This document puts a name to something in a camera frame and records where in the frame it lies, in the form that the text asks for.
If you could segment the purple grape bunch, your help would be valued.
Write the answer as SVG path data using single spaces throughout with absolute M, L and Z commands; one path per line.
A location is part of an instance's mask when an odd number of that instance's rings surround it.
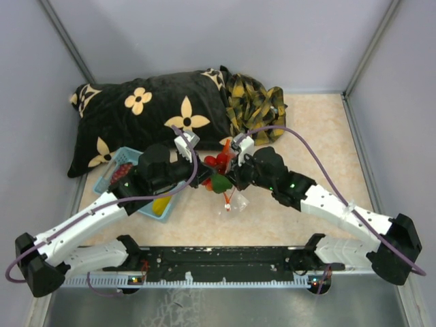
M 131 170 L 131 168 L 133 167 L 133 163 L 129 162 L 129 163 L 124 163 L 121 164 L 113 173 L 112 176 L 110 178 L 110 185 L 115 184 L 119 179 L 121 179 L 122 177 L 124 177 L 125 175 L 128 174 L 128 172 Z

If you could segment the red cherry tomato bunch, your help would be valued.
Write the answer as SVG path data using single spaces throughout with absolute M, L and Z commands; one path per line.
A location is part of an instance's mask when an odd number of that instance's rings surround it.
M 217 171 L 210 178 L 202 182 L 202 185 L 205 186 L 208 191 L 224 193 L 232 187 L 231 182 L 223 176 L 228 165 L 228 155 L 225 153 L 220 153 L 216 157 L 207 155 L 203 162 Z

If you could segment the clear zip bag orange zipper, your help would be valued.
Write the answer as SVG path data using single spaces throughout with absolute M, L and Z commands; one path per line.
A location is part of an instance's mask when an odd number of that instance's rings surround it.
M 223 149 L 220 153 L 225 153 L 226 155 L 228 155 L 228 165 L 225 171 L 226 173 L 230 169 L 230 161 L 234 157 L 234 153 L 232 152 L 230 146 L 232 138 L 225 138 L 223 141 Z M 241 213 L 249 204 L 248 199 L 246 199 L 233 185 L 224 193 L 215 193 L 213 191 L 209 192 L 213 194 L 214 214 L 219 217 L 234 217 L 237 214 Z

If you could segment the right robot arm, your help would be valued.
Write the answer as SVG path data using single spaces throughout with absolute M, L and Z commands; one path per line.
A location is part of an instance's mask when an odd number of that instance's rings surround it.
M 422 250 L 410 217 L 389 217 L 344 203 L 312 178 L 289 170 L 270 146 L 255 151 L 232 145 L 230 150 L 226 176 L 239 190 L 249 186 L 267 189 L 281 205 L 325 219 L 354 235 L 348 240 L 321 237 L 304 253 L 309 268 L 317 270 L 334 263 L 368 267 L 388 283 L 405 284 Z

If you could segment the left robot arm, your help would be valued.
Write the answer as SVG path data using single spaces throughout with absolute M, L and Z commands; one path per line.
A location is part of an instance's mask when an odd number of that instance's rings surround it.
M 214 173 L 198 155 L 177 155 L 170 161 L 168 148 L 148 148 L 125 176 L 112 184 L 92 205 L 44 233 L 28 233 L 15 240 L 17 265 L 36 298 L 51 294 L 66 279 L 94 270 L 127 271 L 145 255 L 129 235 L 109 243 L 82 247 L 82 242 L 112 223 L 151 203 L 155 196 L 179 184 L 197 187 Z

